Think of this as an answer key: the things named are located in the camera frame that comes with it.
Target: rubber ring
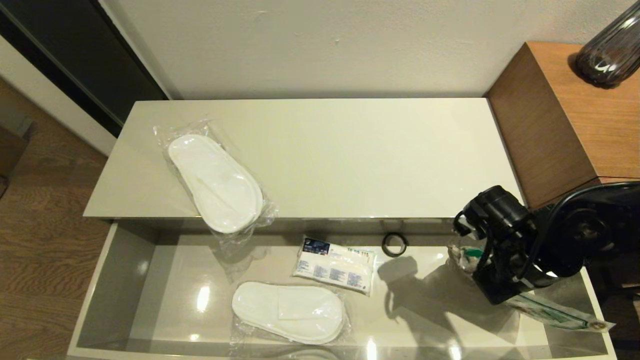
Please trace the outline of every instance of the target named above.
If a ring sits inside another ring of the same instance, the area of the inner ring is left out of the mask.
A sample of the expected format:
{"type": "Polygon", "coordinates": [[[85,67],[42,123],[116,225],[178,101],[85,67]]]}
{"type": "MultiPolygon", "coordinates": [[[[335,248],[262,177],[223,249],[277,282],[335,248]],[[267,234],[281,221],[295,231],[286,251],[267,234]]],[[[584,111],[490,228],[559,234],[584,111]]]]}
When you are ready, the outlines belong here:
{"type": "Polygon", "coordinates": [[[397,258],[398,256],[404,254],[404,252],[406,251],[406,247],[409,246],[409,242],[406,241],[406,238],[399,233],[388,233],[384,239],[382,239],[382,251],[385,253],[385,255],[387,255],[390,258],[397,258]],[[400,240],[402,240],[402,246],[400,247],[400,252],[392,252],[391,250],[389,250],[388,246],[389,246],[389,241],[393,238],[393,237],[398,237],[400,240]]]}

